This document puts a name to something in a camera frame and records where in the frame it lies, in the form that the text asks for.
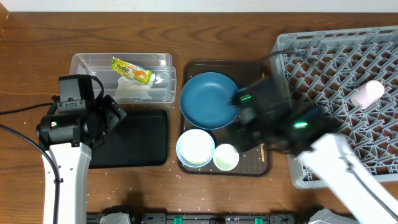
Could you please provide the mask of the yellow green snack wrapper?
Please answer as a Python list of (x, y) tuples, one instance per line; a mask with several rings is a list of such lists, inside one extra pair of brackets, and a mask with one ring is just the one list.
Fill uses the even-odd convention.
[(125, 62), (120, 60), (119, 58), (113, 57), (111, 68), (120, 74), (120, 76), (124, 78), (128, 78), (130, 80), (135, 80), (143, 84), (148, 84), (152, 72), (150, 70), (145, 70), (144, 68), (134, 65), (129, 62)]

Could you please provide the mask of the clear plastic waste bin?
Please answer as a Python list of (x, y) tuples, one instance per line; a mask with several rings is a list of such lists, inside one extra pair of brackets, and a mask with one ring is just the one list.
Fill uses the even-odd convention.
[(78, 53), (72, 58), (71, 75), (92, 75), (99, 78), (104, 86), (104, 94), (114, 97), (120, 74), (111, 68), (113, 57), (138, 65), (152, 72), (155, 77), (148, 91), (151, 99), (120, 99), (124, 104), (172, 103), (177, 89), (176, 70), (172, 66), (172, 56), (167, 53)]

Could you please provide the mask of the grey dishwasher rack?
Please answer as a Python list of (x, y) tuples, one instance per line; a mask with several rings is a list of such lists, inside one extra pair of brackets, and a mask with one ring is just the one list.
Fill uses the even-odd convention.
[[(344, 134), (380, 182), (397, 180), (397, 27), (300, 32), (278, 36), (271, 71), (293, 107), (316, 105)], [(368, 81), (385, 92), (369, 108), (351, 97)]]

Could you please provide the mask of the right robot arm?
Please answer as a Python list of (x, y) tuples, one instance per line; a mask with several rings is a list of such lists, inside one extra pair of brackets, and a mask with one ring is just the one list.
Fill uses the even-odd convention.
[(238, 109), (240, 124), (230, 128), (238, 149), (264, 143), (289, 154), (324, 181), (360, 223), (397, 223), (397, 200), (367, 171), (336, 124), (320, 108), (293, 109), (273, 78), (236, 90), (225, 101)]

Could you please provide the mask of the wooden chopstick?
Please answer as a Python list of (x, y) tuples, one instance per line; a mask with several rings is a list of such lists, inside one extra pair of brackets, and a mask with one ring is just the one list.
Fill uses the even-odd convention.
[(265, 162), (265, 149), (264, 149), (265, 144), (261, 143), (260, 147), (261, 147), (261, 161)]

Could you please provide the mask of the light blue rice bowl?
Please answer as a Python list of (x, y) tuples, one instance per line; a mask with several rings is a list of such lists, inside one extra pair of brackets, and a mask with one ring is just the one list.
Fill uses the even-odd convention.
[(176, 153), (182, 164), (199, 168), (209, 163), (215, 151), (212, 136), (201, 129), (190, 129), (177, 140)]

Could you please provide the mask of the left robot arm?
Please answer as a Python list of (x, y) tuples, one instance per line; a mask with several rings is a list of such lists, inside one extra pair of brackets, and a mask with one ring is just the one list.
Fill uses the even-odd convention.
[(60, 96), (36, 128), (45, 170), (44, 223), (86, 223), (92, 150), (126, 117), (109, 95), (94, 93), (96, 76), (58, 79)]

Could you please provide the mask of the white paper napkin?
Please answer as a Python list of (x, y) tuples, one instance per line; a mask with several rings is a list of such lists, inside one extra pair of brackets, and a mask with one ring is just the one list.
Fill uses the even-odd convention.
[(151, 99), (148, 91), (152, 88), (155, 77), (152, 77), (147, 84), (138, 82), (137, 80), (130, 80), (125, 77), (118, 79), (118, 87), (114, 92), (114, 99)]

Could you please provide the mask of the dark brown serving tray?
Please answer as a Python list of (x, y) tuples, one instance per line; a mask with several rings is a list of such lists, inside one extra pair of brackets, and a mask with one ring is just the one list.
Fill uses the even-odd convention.
[[(253, 61), (192, 60), (184, 67), (183, 84), (186, 84), (186, 82), (195, 75), (205, 72), (216, 72), (226, 75), (232, 79), (235, 84), (237, 84), (239, 89), (241, 89), (261, 79), (263, 74), (267, 73), (267, 68), (259, 62)], [(238, 115), (232, 123), (223, 128), (202, 129), (192, 125), (183, 116), (180, 133), (183, 134), (190, 129), (202, 129), (212, 136), (216, 146), (224, 143), (231, 144), (228, 128), (239, 120), (240, 115)], [(265, 147), (264, 149), (266, 157), (265, 162), (261, 161), (261, 147), (258, 145), (249, 151), (240, 152), (237, 166), (230, 171), (219, 170), (214, 165), (213, 161), (210, 161), (205, 166), (199, 168), (187, 167), (180, 161), (178, 162), (178, 165), (182, 171), (188, 174), (262, 177), (267, 175), (272, 167), (272, 155), (270, 152), (266, 151)]]

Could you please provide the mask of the light green plastic cup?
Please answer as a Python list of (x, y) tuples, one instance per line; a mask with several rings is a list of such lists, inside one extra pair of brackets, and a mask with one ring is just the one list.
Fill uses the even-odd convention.
[(239, 152), (231, 144), (220, 144), (214, 151), (213, 162), (219, 170), (233, 170), (239, 162)]

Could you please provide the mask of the pink plastic cup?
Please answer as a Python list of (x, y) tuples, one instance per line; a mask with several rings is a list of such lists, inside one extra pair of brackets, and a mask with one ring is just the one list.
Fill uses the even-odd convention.
[(384, 85), (375, 80), (371, 80), (361, 85), (354, 95), (351, 97), (351, 102), (354, 106), (361, 106), (362, 110), (369, 108), (384, 94)]

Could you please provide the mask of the blue plate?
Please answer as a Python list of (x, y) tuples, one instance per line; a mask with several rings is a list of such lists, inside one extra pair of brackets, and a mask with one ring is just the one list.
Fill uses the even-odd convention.
[(235, 82), (216, 72), (205, 72), (189, 79), (180, 94), (180, 110), (192, 125), (220, 129), (232, 123), (239, 110), (231, 104), (238, 91)]

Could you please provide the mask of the black rectangular bin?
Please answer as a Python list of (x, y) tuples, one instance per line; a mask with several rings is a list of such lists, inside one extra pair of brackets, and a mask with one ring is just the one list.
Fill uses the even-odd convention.
[(91, 169), (161, 166), (167, 160), (168, 126), (164, 110), (129, 111), (97, 143)]

